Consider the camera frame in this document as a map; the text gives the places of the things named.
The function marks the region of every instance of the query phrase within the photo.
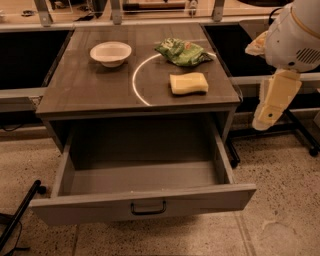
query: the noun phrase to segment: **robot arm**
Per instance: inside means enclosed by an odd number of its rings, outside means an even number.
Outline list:
[[[261,82],[252,123],[257,130],[274,125],[298,93],[300,73],[320,64],[320,1],[295,0],[286,5],[262,36],[255,43],[263,42],[266,62],[277,71]]]

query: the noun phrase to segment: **small bowl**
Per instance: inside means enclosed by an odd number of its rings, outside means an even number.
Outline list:
[[[130,56],[131,51],[131,47],[125,43],[105,42],[93,47],[90,56],[103,66],[114,68],[120,66]]]

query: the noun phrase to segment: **terrazzo floor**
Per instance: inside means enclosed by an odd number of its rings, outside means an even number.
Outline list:
[[[245,210],[47,226],[27,209],[18,246],[30,250],[14,255],[319,256],[320,156],[311,157],[296,132],[233,142],[241,158],[233,170],[236,181],[257,185]],[[60,159],[42,127],[0,131],[0,212],[13,214],[36,179],[50,193]],[[0,255],[11,250],[18,234],[19,225]]]

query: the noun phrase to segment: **gray cabinet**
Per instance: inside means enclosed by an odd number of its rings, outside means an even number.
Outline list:
[[[30,203],[46,223],[233,211],[250,200],[256,187],[235,183],[224,148],[236,91],[218,60],[177,67],[155,53],[167,37],[213,52],[196,23],[75,29],[36,112],[63,154],[50,198]],[[89,52],[105,41],[133,53],[103,67]],[[170,74],[190,72],[209,91],[172,95]]]

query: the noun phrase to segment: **sponge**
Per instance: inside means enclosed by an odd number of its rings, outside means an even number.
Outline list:
[[[184,75],[170,74],[171,90],[173,94],[207,93],[209,85],[203,73],[193,72]]]

